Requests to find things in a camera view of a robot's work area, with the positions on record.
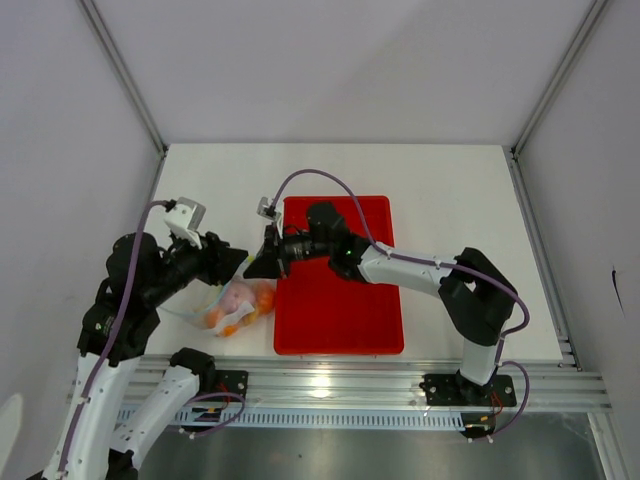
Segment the orange fruit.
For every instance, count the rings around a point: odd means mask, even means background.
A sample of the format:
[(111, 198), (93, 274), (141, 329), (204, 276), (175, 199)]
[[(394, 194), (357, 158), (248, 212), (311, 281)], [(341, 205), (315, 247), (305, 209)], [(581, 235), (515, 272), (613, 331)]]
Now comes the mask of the orange fruit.
[(260, 283), (255, 288), (256, 311), (259, 316), (270, 314), (275, 306), (276, 290), (269, 283)]

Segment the clear zip top bag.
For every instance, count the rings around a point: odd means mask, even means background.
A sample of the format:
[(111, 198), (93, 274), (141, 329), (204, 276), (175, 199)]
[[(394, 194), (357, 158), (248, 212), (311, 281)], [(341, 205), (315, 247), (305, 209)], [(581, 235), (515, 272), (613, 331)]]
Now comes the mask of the clear zip top bag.
[(275, 309), (276, 282), (245, 279), (243, 274), (253, 260), (252, 255), (247, 257), (223, 286), (194, 281), (159, 310), (220, 338), (228, 338), (270, 316)]

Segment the purple onion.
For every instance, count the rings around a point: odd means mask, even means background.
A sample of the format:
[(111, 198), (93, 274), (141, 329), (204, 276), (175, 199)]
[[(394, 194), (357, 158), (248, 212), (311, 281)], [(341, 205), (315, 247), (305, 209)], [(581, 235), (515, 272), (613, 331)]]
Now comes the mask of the purple onion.
[(250, 285), (241, 281), (232, 281), (222, 294), (219, 306), (225, 313), (234, 313), (244, 302), (253, 306), (255, 301), (256, 296)]

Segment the orange pumpkin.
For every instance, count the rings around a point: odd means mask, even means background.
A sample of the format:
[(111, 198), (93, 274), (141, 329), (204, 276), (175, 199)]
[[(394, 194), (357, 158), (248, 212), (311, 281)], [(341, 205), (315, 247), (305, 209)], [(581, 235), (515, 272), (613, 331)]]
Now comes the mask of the orange pumpkin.
[(239, 329), (239, 317), (236, 312), (225, 313), (220, 309), (211, 310), (204, 316), (204, 321), (207, 329), (217, 337), (230, 337)]

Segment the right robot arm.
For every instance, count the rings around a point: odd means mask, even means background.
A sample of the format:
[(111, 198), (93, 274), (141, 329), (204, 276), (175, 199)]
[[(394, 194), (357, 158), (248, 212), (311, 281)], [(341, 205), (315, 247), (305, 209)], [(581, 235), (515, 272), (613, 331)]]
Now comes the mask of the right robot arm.
[(268, 220), (264, 241), (245, 270), (247, 279), (281, 279), (295, 263), (322, 258), (339, 278), (362, 284), (407, 288), (439, 299), (463, 338), (456, 374), (458, 395), (479, 403), (493, 389), (504, 337), (503, 327), (517, 300), (514, 287), (479, 250), (467, 247), (451, 258), (403, 253), (359, 235), (330, 202), (312, 204), (308, 227), (287, 233), (273, 202), (263, 199), (258, 214)]

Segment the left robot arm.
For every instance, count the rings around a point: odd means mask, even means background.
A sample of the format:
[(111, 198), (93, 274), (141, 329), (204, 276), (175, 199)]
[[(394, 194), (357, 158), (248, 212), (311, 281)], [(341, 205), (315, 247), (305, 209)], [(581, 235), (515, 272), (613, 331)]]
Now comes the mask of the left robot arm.
[(184, 347), (132, 417), (118, 415), (159, 307), (192, 281), (224, 285), (248, 254), (208, 232), (197, 243), (173, 237), (168, 249), (145, 232), (113, 245), (107, 276), (82, 320), (71, 406), (51, 459), (39, 479), (135, 479), (156, 439), (192, 401), (243, 403), (226, 389), (213, 356)]

